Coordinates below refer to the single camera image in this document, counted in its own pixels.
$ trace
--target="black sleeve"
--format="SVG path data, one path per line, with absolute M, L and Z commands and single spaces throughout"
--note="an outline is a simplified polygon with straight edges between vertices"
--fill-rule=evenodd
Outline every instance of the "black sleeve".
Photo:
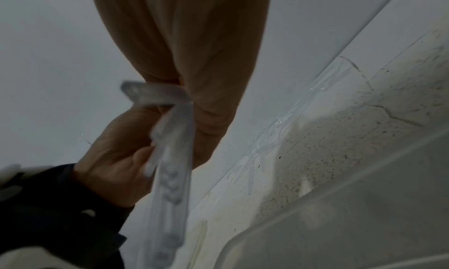
M 42 246 L 82 268 L 123 268 L 118 231 L 132 208 L 119 208 L 72 179 L 73 164 L 26 180 L 20 173 L 0 190 L 0 254 Z

